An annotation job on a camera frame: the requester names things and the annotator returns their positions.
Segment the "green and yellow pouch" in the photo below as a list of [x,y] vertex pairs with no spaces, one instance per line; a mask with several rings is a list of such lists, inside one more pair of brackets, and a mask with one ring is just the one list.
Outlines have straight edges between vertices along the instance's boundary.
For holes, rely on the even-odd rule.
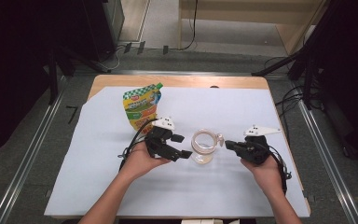
[[[161,98],[162,84],[149,85],[133,91],[126,91],[123,95],[123,105],[135,131],[138,131],[145,122],[155,119],[157,116],[157,104]],[[142,129],[142,133],[146,134],[152,129],[151,123]]]

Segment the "white plastic part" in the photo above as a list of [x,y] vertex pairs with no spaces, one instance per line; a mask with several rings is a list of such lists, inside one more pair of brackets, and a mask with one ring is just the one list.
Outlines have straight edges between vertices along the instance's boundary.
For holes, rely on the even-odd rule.
[[253,125],[252,128],[246,130],[243,135],[247,136],[261,136],[271,133],[280,133],[282,130],[277,128],[261,127],[259,125]]
[[160,127],[163,129],[175,130],[175,125],[173,124],[172,119],[169,117],[161,118],[156,121],[153,121],[152,124],[153,126]]

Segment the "table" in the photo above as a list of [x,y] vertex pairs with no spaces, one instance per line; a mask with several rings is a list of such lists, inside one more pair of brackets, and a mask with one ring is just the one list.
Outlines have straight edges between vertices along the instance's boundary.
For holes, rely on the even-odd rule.
[[[173,147],[191,150],[191,135],[199,127],[219,130],[216,127],[226,126],[220,131],[224,131],[227,140],[241,141],[242,132],[251,125],[247,121],[248,124],[235,127],[243,123],[242,118],[281,128],[268,83],[262,77],[97,76],[89,101],[83,105],[71,146],[49,199],[46,216],[81,217],[90,209],[117,174],[121,162],[117,155],[121,154],[135,134],[125,118],[122,93],[136,86],[159,82],[164,87],[161,89],[158,115],[173,115],[176,126],[174,133],[185,137],[183,143],[169,143]],[[238,120],[230,117],[216,119],[219,118],[219,106],[227,108],[225,103],[235,102],[228,99],[228,95],[239,96],[241,100],[254,104],[255,108],[248,107],[246,111],[241,107],[238,110],[229,109],[230,115]],[[202,111],[209,113],[198,113],[196,106],[189,106],[188,102],[193,104],[195,101],[201,105]],[[283,133],[272,134],[267,139],[271,145],[279,148],[288,169],[292,171],[293,178],[288,181],[289,202],[299,216],[308,217],[310,208],[302,195],[301,182]],[[206,165],[196,164],[192,160],[178,160],[162,167],[132,183],[117,217],[273,216],[252,174],[240,164],[234,152],[223,147],[216,150],[213,160]]]
[[[325,0],[199,0],[197,20],[274,23],[287,53],[295,52],[323,12]],[[179,1],[179,47],[182,19],[194,19],[195,0]]]

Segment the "forearm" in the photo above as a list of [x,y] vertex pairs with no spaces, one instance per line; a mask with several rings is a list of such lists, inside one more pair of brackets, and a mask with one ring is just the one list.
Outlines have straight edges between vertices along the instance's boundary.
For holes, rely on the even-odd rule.
[[123,200],[124,194],[130,186],[133,178],[125,175],[117,175],[103,195],[83,216],[79,223],[109,223],[112,224],[116,213]]
[[301,223],[296,211],[292,205],[287,201],[282,191],[266,193],[268,201],[271,205],[275,220],[280,223]]

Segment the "hand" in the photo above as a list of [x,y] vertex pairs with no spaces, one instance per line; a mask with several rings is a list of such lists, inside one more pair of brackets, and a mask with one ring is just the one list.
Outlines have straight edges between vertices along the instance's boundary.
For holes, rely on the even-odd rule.
[[267,194],[276,190],[282,192],[282,181],[278,171],[278,164],[272,156],[268,156],[266,161],[260,165],[253,164],[244,159],[241,159],[241,163],[252,172],[255,182],[264,193]]
[[145,142],[141,142],[133,147],[130,156],[127,158],[119,173],[125,174],[127,177],[134,180],[168,162],[170,162],[170,160],[164,158],[151,158]]

